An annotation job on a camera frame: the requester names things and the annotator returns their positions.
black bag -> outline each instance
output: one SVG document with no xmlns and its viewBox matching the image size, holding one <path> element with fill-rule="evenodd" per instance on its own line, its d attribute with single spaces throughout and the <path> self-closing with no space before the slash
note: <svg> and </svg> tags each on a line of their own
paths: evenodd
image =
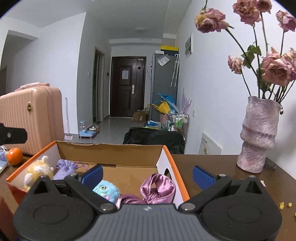
<svg viewBox="0 0 296 241">
<path fill-rule="evenodd" d="M 123 144 L 166 145 L 171 154 L 184 154 L 185 141 L 182 133 L 132 127 L 125 134 Z"/>
</svg>

purple vase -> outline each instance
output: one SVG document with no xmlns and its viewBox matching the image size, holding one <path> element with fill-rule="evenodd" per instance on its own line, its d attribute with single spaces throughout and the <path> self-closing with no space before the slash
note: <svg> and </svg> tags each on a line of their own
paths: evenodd
<svg viewBox="0 0 296 241">
<path fill-rule="evenodd" d="M 242 123 L 242 151 L 237 165 L 251 173 L 263 170 L 266 150 L 274 147 L 279 122 L 280 104 L 256 96 L 248 97 L 246 116 Z"/>
</svg>

doorway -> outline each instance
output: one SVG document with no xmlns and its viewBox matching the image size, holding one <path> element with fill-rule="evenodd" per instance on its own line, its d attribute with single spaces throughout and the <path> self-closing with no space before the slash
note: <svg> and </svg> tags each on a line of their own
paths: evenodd
<svg viewBox="0 0 296 241">
<path fill-rule="evenodd" d="M 0 96 L 6 94 L 6 74 L 7 67 L 0 71 Z"/>
<path fill-rule="evenodd" d="M 105 55 L 95 50 L 94 74 L 92 86 L 92 119 L 93 123 L 103 121 L 103 81 L 104 81 Z"/>
<path fill-rule="evenodd" d="M 113 57 L 110 116 L 133 117 L 144 108 L 146 57 Z"/>
</svg>

pink suitcase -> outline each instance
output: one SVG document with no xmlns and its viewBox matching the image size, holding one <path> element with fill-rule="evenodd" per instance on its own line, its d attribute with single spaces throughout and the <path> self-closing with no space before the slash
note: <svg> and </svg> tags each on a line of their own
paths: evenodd
<svg viewBox="0 0 296 241">
<path fill-rule="evenodd" d="M 35 86 L 0 97 L 0 123 L 7 127 L 25 128 L 28 140 L 18 147 L 35 155 L 55 140 L 64 139 L 62 94 L 58 88 Z"/>
</svg>

refrigerator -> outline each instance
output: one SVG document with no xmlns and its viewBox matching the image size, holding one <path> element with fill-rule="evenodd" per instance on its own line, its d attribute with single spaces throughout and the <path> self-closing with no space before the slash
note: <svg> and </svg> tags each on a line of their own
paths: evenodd
<svg viewBox="0 0 296 241">
<path fill-rule="evenodd" d="M 152 58 L 152 77 L 149 112 L 149 119 L 152 121 L 160 121 L 159 112 L 153 106 L 151 106 L 151 104 L 154 104 L 155 101 L 160 99 L 160 96 L 157 95 L 158 93 L 172 96 L 175 104 L 177 100 L 178 82 L 176 83 L 175 87 L 176 76 L 174 77 L 172 87 L 170 86 L 177 57 L 168 56 L 170 61 L 167 62 L 165 65 L 161 66 L 157 60 L 162 56 L 162 54 L 154 53 Z"/>
</svg>

